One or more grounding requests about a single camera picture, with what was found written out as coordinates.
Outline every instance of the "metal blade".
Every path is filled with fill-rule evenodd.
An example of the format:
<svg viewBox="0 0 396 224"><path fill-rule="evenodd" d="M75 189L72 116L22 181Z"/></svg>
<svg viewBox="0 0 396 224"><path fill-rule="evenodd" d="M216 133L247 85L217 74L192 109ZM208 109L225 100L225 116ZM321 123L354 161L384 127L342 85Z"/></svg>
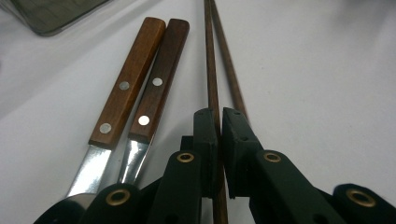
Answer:
<svg viewBox="0 0 396 224"><path fill-rule="evenodd" d="M128 139L122 159L119 183L134 184L149 151L149 144Z"/></svg>
<svg viewBox="0 0 396 224"><path fill-rule="evenodd" d="M70 197L80 193L96 193L110 155L111 150L90 145L72 187L66 196Z"/></svg>

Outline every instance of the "white surface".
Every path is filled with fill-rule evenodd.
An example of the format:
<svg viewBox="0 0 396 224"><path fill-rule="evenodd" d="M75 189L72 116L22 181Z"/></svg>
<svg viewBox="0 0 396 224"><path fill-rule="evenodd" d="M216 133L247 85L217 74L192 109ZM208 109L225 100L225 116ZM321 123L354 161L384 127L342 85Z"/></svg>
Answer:
<svg viewBox="0 0 396 224"><path fill-rule="evenodd" d="M319 189L355 183L396 204L396 3L217 2L264 147L285 153ZM0 223L33 223L66 194L148 16L191 25L140 186L163 174L181 136L192 134L193 113L207 105L203 8L203 1L114 1L47 38L0 11ZM232 106L217 63L220 106ZM203 223L211 223L209 205ZM247 200L228 208L230 223L253 223Z"/></svg>

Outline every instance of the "brown wooden handle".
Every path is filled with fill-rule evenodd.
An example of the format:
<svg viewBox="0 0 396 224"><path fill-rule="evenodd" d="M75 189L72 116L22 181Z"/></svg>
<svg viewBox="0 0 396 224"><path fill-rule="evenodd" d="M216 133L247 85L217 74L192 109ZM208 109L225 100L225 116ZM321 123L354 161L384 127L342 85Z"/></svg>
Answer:
<svg viewBox="0 0 396 224"><path fill-rule="evenodd" d="M163 38L165 22L145 18L96 123L90 144L113 149L118 141L146 74Z"/></svg>
<svg viewBox="0 0 396 224"><path fill-rule="evenodd" d="M134 116L130 138L149 144L155 134L189 30L186 21L169 21Z"/></svg>

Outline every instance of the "knife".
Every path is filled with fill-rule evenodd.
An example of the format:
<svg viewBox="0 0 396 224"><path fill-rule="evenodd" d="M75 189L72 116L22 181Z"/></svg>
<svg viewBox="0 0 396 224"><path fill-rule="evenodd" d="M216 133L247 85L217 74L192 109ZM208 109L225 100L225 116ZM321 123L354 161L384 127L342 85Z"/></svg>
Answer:
<svg viewBox="0 0 396 224"><path fill-rule="evenodd" d="M67 197L96 193L107 161L116 147L145 76L161 42L165 23L145 18L92 132L89 149Z"/></svg>
<svg viewBox="0 0 396 224"><path fill-rule="evenodd" d="M136 181L158 127L189 30L187 21L171 19L168 23L129 131L121 164L126 168L119 175L121 183L133 184Z"/></svg>

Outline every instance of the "wooden stick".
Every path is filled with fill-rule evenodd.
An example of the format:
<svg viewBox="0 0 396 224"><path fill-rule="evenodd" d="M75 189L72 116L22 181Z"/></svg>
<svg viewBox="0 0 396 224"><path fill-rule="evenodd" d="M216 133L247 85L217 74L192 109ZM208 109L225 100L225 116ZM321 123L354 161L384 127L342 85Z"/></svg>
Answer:
<svg viewBox="0 0 396 224"><path fill-rule="evenodd" d="M218 8L216 7L215 0L209 0L209 2L212 12L213 24L215 26L216 35L219 41L221 57L227 75L231 96L233 98L233 107L241 111L246 116L246 118L248 118L248 113L245 108L245 103L242 97L242 93L239 89L238 79L236 77L235 70L233 69L233 60L231 59L231 54L228 49L225 34L221 25Z"/></svg>
<svg viewBox="0 0 396 224"><path fill-rule="evenodd" d="M213 44L212 16L210 0L205 2L205 45L206 45L206 72L209 108L213 109L215 129L220 140L219 97L216 78L215 49ZM224 167L221 146L218 151L218 183L219 192L213 197L213 221L215 224L227 224L227 201L224 185Z"/></svg>

